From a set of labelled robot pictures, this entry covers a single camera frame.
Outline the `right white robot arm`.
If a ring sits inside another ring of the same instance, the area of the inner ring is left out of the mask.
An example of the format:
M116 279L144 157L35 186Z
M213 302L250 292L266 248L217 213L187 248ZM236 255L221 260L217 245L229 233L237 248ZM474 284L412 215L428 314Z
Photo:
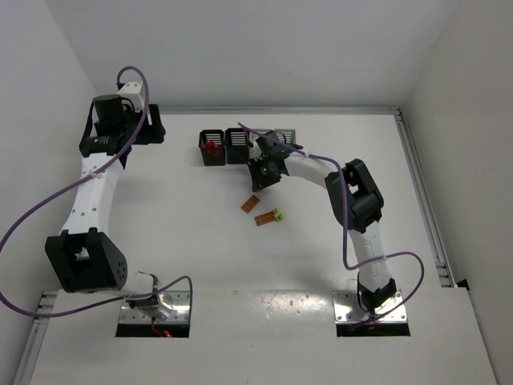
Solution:
M309 154L298 144L279 140L269 131L255 140L248 160L252 189L265 189L283 176L298 177L326 190L333 215L343 230L343 265L357 271L360 306L373 314L396 292L386 264L379 222L384 200L366 164L359 159L341 166L325 156Z

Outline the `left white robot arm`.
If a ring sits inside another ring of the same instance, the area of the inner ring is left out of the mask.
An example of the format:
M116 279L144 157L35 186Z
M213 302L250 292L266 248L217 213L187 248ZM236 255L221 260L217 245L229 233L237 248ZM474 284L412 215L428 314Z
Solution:
M86 182L77 188L60 234L45 243L46 255L67 293L109 292L140 301L156 289L156 276L129 267L109 237L115 188L127 163L121 150L133 133L138 145L163 143L165 130L157 105L126 91L93 99L79 143Z

